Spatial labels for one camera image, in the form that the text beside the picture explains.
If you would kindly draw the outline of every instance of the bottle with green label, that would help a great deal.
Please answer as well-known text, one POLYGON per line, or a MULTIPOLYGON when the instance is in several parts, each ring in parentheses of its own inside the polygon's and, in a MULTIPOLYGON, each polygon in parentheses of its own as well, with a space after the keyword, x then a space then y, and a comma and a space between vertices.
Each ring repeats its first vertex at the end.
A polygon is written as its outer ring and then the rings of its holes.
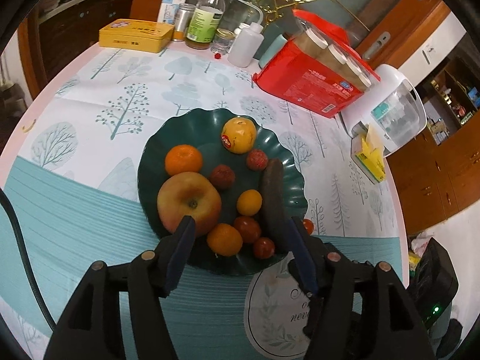
POLYGON ((199 0, 188 27, 185 44, 193 49, 207 49, 224 12, 225 0, 199 0))

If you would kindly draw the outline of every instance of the scalloped plate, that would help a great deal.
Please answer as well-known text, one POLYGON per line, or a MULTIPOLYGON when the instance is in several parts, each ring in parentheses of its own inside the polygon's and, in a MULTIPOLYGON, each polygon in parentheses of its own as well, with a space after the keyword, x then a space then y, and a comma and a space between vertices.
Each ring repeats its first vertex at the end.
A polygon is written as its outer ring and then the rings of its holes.
MULTIPOLYGON (((235 183, 227 191, 221 191, 222 212, 219 222, 232 224, 238 216, 236 203, 239 195, 249 189, 258 189, 261 172, 246 167, 246 154, 233 154, 220 142, 223 125, 232 117, 229 110, 206 111, 193 109, 182 116, 172 117, 158 130, 145 145, 138 166, 138 195, 148 223, 159 238, 170 233, 165 230, 158 217, 157 194, 162 184, 169 178, 165 172, 165 156, 177 145, 189 144, 203 155, 200 171, 208 178, 219 164, 228 165, 235 172, 235 183)), ((255 148, 263 150, 268 158, 279 158, 284 166, 283 202, 287 217, 303 218, 308 202, 303 194, 304 179, 297 171, 292 153, 284 148, 271 130, 260 127, 249 116, 257 129, 255 148)), ((215 256, 206 244, 206 236, 199 237, 191 251, 188 263, 220 275, 252 275, 282 260, 286 254, 275 254, 269 259, 256 259, 251 245, 243 245, 233 257, 215 256)))

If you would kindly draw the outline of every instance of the red sticker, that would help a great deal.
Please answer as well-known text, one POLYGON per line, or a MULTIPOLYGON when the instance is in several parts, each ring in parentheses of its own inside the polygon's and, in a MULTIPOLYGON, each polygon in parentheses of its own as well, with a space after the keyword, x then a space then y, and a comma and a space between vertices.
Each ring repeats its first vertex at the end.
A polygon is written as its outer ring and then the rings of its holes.
POLYGON ((222 135, 221 138, 222 138, 222 143, 223 143, 223 145, 224 145, 227 149, 230 149, 230 148, 232 147, 232 144, 230 143, 229 137, 227 137, 226 135, 222 135))

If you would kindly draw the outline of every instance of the black cable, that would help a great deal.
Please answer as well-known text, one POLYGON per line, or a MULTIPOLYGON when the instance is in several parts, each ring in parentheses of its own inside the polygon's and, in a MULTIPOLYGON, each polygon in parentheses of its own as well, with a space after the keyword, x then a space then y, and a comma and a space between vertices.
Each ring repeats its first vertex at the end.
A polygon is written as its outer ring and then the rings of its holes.
POLYGON ((40 293, 40 288, 38 288, 37 281, 35 280, 32 265, 30 264, 30 259, 28 258, 27 249, 25 247, 25 241, 23 240, 22 229, 18 223, 17 214, 15 213, 14 207, 11 205, 10 200, 8 200, 7 195, 5 195, 5 192, 3 192, 2 188, 0 188, 0 204, 10 220, 11 228, 15 234, 15 239, 17 240, 18 251, 20 252, 20 257, 22 259, 23 269, 25 269, 28 283, 30 284, 30 288, 32 288, 33 296, 40 307, 40 311, 42 311, 46 323, 49 324, 50 329, 53 331, 56 327, 56 323, 53 320, 47 305, 45 304, 45 300, 43 299, 42 294, 40 293))

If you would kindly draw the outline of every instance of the red plastic package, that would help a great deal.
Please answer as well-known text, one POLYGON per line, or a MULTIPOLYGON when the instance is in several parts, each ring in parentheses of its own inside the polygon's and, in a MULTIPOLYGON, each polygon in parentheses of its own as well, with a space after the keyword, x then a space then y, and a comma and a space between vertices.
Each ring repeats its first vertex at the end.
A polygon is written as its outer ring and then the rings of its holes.
POLYGON ((325 117, 334 117, 380 77, 348 44, 342 28, 311 12, 293 10, 310 28, 283 46, 253 81, 265 92, 325 117))

